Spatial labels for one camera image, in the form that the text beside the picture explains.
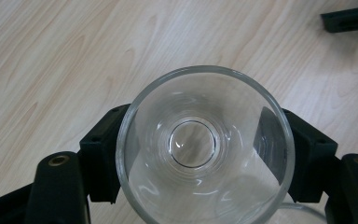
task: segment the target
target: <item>circular glass bottom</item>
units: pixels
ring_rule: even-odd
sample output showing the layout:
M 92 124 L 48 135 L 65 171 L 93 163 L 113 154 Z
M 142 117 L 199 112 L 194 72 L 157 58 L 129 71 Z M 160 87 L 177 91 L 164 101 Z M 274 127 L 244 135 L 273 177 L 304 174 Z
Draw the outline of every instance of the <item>circular glass bottom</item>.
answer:
M 211 130 L 198 121 L 179 124 L 172 132 L 169 151 L 175 161 L 188 168 L 201 167 L 211 160 L 215 140 Z

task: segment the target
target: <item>glass rim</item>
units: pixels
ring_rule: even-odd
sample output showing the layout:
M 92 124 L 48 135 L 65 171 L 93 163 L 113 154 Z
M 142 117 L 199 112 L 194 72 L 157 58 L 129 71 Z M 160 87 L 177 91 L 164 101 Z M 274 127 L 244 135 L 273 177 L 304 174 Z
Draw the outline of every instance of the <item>glass rim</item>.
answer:
M 116 167 L 117 167 L 118 179 L 120 181 L 120 185 L 121 188 L 123 189 L 124 195 L 126 196 L 127 200 L 129 201 L 130 205 L 135 210 L 135 212 L 144 221 L 146 221 L 146 223 L 158 223 L 138 203 L 138 201 L 135 199 L 135 196 L 133 195 L 130 189 L 128 176 L 125 169 L 125 160 L 124 160 L 124 150 L 126 145 L 125 141 L 127 139 L 127 133 L 130 128 L 132 119 L 134 118 L 138 110 L 139 105 L 150 92 L 158 88 L 158 86 L 176 77 L 182 77 L 185 75 L 191 75 L 196 73 L 215 73 L 222 76 L 234 77 L 237 80 L 242 81 L 245 84 L 249 85 L 267 100 L 267 102 L 273 109 L 274 113 L 277 115 L 278 121 L 282 125 L 285 142 L 287 144 L 287 148 L 286 148 L 287 161 L 285 166 L 284 178 L 280 185 L 280 189 L 278 193 L 274 196 L 274 199 L 272 199 L 272 203 L 265 210 L 265 212 L 254 221 L 254 223 L 264 223 L 268 221 L 272 217 L 272 215 L 276 212 L 276 210 L 279 208 L 292 182 L 293 173 L 295 170 L 295 144 L 294 144 L 292 131 L 290 128 L 290 124 L 287 121 L 287 118 L 284 115 L 284 112 L 279 106 L 278 102 L 263 86 L 261 86 L 258 82 L 253 80 L 251 77 L 248 77 L 241 72 L 221 66 L 197 65 L 197 66 L 189 66 L 189 67 L 176 69 L 174 71 L 165 74 L 162 77 L 159 77 L 158 79 L 150 83 L 134 99 L 134 101 L 131 103 L 129 109 L 126 112 L 126 115 L 124 116 L 117 137 Z

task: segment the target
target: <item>table surface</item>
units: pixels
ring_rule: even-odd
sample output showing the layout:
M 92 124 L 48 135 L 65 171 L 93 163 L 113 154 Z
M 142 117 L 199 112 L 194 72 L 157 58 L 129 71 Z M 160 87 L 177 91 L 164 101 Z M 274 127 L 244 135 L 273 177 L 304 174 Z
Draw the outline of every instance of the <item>table surface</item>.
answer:
M 358 32 L 329 34 L 320 14 L 358 1 L 0 1 L 0 195 L 176 68 L 213 64 L 262 84 L 358 153 Z M 143 223 L 122 191 L 93 223 Z

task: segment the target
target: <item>transparent container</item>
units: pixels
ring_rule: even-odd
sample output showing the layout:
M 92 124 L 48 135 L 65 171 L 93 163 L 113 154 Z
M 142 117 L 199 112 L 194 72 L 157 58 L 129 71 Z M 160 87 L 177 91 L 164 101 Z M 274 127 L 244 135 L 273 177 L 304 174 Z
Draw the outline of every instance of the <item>transparent container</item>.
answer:
M 121 187 L 146 223 L 265 223 L 294 164 L 278 103 L 251 78 L 217 66 L 151 83 L 117 139 Z

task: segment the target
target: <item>wood grain surface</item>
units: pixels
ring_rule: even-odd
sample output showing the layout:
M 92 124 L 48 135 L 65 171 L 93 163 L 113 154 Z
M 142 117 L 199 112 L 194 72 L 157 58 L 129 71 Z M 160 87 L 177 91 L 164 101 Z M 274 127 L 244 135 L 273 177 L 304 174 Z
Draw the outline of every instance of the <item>wood grain surface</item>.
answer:
M 0 1 L 0 195 L 176 68 L 213 64 L 261 83 L 282 107 L 358 153 L 358 32 L 320 14 L 358 0 Z M 120 192 L 93 223 L 143 223 Z

